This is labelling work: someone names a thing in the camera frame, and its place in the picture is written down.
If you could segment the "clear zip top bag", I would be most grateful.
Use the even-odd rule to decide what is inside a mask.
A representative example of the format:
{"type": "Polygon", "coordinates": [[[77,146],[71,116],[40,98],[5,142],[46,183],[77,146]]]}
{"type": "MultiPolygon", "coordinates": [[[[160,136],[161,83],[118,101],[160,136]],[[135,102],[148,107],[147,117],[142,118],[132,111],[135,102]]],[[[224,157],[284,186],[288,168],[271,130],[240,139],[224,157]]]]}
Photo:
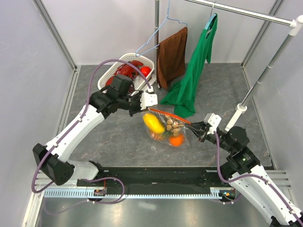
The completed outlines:
{"type": "Polygon", "coordinates": [[[143,115],[147,134],[154,141],[165,143],[175,148],[187,148],[186,124],[189,121],[177,115],[149,108],[143,115]]]}

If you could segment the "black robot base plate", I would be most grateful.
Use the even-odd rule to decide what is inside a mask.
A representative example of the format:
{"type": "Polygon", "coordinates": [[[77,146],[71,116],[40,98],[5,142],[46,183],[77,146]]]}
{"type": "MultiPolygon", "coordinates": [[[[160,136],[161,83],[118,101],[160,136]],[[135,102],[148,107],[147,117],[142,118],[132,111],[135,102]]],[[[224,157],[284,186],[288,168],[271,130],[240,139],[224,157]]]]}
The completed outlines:
{"type": "Polygon", "coordinates": [[[115,177],[131,192],[205,192],[230,187],[214,167],[101,167],[95,180],[115,177]]]}

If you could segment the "tan plastic longan bunch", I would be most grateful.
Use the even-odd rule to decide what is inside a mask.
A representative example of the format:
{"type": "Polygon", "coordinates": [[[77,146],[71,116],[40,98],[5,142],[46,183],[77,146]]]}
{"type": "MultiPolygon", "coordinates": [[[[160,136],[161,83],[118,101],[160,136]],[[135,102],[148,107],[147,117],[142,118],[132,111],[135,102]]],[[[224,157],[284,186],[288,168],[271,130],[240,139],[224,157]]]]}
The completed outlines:
{"type": "Polygon", "coordinates": [[[168,118],[166,120],[165,131],[170,132],[170,136],[178,136],[185,130],[185,125],[182,121],[174,118],[168,118]]]}

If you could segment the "orange plastic pineapple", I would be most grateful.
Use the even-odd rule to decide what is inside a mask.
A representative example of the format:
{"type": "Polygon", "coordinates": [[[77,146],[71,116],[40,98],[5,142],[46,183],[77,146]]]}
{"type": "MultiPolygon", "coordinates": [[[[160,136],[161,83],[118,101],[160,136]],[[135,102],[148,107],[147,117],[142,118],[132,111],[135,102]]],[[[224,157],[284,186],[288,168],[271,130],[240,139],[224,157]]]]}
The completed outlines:
{"type": "Polygon", "coordinates": [[[165,140],[168,140],[169,136],[170,136],[170,132],[168,132],[168,131],[165,131],[163,133],[154,133],[154,132],[150,133],[150,137],[153,140],[156,140],[156,141],[165,141],[165,140]]]}

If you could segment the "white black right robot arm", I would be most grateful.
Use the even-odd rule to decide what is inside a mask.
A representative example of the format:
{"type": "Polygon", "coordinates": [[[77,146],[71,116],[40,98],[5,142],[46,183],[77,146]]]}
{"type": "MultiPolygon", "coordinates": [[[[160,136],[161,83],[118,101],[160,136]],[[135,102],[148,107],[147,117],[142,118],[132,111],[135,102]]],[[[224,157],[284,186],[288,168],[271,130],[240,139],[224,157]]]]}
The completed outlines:
{"type": "Polygon", "coordinates": [[[230,185],[246,198],[264,217],[271,227],[301,227],[303,212],[277,187],[265,171],[259,159],[248,148],[246,130],[233,126],[228,132],[205,122],[187,123],[200,142],[205,140],[216,145],[217,154],[223,149],[229,152],[226,163],[217,164],[217,181],[230,185]]]}

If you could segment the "yellow plastic mango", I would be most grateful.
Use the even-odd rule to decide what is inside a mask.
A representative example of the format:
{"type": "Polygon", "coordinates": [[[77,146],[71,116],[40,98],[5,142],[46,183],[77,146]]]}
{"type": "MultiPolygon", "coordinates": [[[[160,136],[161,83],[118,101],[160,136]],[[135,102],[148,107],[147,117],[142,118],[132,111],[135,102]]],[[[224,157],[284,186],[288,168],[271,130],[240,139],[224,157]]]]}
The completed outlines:
{"type": "Polygon", "coordinates": [[[146,113],[143,116],[143,121],[145,125],[154,133],[160,134],[165,131],[165,128],[159,119],[151,113],[146,113]]]}

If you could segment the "orange plastic orange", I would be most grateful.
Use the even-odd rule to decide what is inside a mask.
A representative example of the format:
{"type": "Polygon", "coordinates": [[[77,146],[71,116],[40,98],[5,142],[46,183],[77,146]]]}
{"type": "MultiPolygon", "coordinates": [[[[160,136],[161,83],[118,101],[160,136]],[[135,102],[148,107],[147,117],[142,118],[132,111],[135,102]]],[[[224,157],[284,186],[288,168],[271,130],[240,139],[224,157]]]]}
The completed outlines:
{"type": "Polygon", "coordinates": [[[183,145],[184,140],[185,140],[184,134],[180,133],[178,136],[174,136],[174,135],[170,136],[169,143],[171,146],[180,147],[181,145],[183,145]]]}

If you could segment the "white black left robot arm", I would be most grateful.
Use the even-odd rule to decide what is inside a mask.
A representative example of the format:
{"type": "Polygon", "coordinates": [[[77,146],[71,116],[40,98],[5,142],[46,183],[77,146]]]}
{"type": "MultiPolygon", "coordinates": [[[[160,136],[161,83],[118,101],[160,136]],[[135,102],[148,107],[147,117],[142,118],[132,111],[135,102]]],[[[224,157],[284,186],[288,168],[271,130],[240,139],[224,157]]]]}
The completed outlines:
{"type": "Polygon", "coordinates": [[[51,183],[65,184],[75,172],[69,157],[91,130],[119,109],[133,116],[146,108],[143,101],[146,93],[140,90],[130,94],[132,84],[127,76],[115,76],[110,85],[90,95],[77,117],[59,135],[45,145],[37,143],[33,147],[37,171],[42,171],[51,183]]]}

